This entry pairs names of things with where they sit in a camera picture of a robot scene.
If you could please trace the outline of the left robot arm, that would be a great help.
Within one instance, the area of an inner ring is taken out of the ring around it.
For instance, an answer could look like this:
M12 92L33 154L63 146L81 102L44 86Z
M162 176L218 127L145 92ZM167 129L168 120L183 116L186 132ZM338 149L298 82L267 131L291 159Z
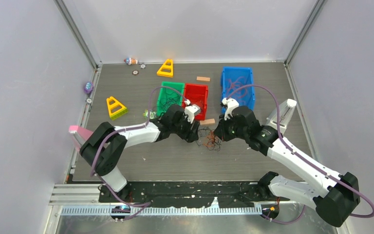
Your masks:
M200 111L196 104L186 107L174 104L161 117L151 119L147 124L121 127L103 122L93 132L70 132L82 137L84 142L78 144L79 154L109 185L112 197L123 202L130 195L127 180L117 166L123 151L138 144L159 142L171 134L188 143L196 141L200 123L195 117Z

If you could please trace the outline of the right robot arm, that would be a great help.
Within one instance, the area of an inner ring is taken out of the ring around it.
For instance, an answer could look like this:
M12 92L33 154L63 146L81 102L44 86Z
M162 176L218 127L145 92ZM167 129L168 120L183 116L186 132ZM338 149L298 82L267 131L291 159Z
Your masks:
M222 141L242 139L253 150L276 160L305 182L268 172L260 180L259 195L265 200L285 197L314 209L328 224L341 227L360 203L358 179L350 172L342 175L299 151L277 131L276 126L261 125L246 106L221 114L214 134Z

